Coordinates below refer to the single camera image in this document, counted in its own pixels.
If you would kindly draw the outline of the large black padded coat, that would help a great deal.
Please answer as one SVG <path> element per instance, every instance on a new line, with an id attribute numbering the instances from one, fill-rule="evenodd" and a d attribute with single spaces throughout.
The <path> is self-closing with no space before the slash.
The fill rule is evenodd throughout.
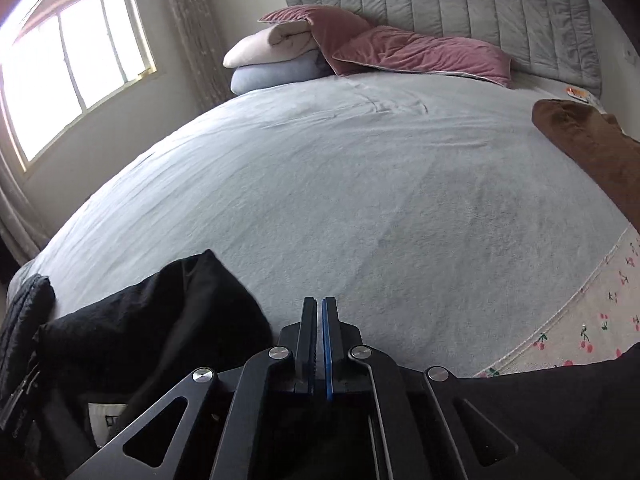
<path id="1" fill-rule="evenodd" d="M 363 394 L 326 395 L 317 301 L 311 392 L 271 393 L 247 479 L 378 479 Z M 250 293 L 211 252 L 39 327 L 41 469 L 70 475 L 199 367 L 220 374 L 278 343 Z M 639 351 L 590 365 L 460 378 L 472 399 L 566 468 L 569 479 L 639 474 Z"/>

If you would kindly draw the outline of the light grey bed blanket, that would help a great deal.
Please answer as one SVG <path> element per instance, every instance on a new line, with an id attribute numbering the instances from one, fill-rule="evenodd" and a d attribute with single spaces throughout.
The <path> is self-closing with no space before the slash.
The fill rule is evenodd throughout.
<path id="1" fill-rule="evenodd" d="M 99 188 L 17 271 L 57 315 L 211 250 L 272 328 L 305 297 L 411 368 L 472 375 L 572 298 L 627 220 L 534 126 L 561 94 L 362 73 L 238 96 Z"/>

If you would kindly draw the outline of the cherry print bed sheet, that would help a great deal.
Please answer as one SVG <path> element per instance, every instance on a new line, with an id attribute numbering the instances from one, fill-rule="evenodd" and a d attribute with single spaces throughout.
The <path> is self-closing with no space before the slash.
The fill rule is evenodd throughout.
<path id="1" fill-rule="evenodd" d="M 639 341 L 639 233 L 623 232 L 585 284 L 519 346 L 477 375 L 614 360 Z"/>

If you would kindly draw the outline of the black quilted puffer jacket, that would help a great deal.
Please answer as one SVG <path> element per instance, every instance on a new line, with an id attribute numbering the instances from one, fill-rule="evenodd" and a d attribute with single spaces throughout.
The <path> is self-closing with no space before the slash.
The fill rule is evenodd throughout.
<path id="1" fill-rule="evenodd" d="M 1 327 L 1 431 L 9 434 L 21 418 L 30 384 L 34 337 L 49 319 L 55 293 L 47 276 L 31 276 L 10 302 Z"/>

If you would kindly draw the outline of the folded light blue blanket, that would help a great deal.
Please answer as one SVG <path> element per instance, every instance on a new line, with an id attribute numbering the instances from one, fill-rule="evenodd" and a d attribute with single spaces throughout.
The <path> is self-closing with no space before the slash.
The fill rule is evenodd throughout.
<path id="1" fill-rule="evenodd" d="M 230 90 L 236 96 L 282 84 L 294 84 L 333 75 L 331 66 L 319 50 L 310 50 L 292 60 L 237 68 Z"/>

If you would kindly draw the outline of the brown garment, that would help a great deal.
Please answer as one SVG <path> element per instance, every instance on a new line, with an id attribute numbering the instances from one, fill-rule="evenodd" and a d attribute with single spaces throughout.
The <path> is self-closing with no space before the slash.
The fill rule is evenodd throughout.
<path id="1" fill-rule="evenodd" d="M 567 100 L 540 100 L 532 122 L 600 186 L 634 228 L 639 226 L 639 142 L 612 114 Z"/>

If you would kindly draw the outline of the pink velvet pillow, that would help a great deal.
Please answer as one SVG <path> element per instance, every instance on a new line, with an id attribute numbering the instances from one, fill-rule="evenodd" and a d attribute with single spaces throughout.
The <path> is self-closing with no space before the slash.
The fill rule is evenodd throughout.
<path id="1" fill-rule="evenodd" d="M 510 56 L 482 40 L 432 37 L 392 26 L 373 26 L 337 6 L 289 6 L 260 20 L 271 24 L 307 22 L 337 76 L 386 70 L 471 76 L 503 87 L 511 83 Z"/>

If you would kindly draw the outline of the grey tufted headboard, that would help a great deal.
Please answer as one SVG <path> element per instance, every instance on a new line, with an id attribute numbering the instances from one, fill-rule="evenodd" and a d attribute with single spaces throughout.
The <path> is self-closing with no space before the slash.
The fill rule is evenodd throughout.
<path id="1" fill-rule="evenodd" d="M 588 0 L 285 0 L 352 11 L 375 25 L 483 40 L 520 72 L 600 96 L 602 76 Z"/>

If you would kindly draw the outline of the patterned beige curtain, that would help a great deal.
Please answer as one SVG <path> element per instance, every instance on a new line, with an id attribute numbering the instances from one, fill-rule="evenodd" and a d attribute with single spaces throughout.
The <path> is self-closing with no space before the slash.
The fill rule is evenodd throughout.
<path id="1" fill-rule="evenodd" d="M 224 45 L 210 0 L 168 0 L 168 6 L 201 110 L 228 101 L 230 72 L 222 66 Z"/>

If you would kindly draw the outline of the window with white frame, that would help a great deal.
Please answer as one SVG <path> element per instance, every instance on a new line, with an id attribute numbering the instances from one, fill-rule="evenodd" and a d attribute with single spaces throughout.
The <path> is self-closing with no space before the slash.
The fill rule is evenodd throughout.
<path id="1" fill-rule="evenodd" d="M 21 170 L 155 72 L 136 0 L 62 0 L 39 12 L 1 63 L 1 111 Z"/>

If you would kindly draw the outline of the white wall socket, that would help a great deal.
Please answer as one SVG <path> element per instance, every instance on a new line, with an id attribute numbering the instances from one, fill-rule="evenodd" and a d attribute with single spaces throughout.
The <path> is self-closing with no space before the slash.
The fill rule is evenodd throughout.
<path id="1" fill-rule="evenodd" d="M 627 61 L 634 62 L 636 57 L 636 51 L 633 48 L 626 48 L 624 50 L 624 58 L 626 58 Z"/>

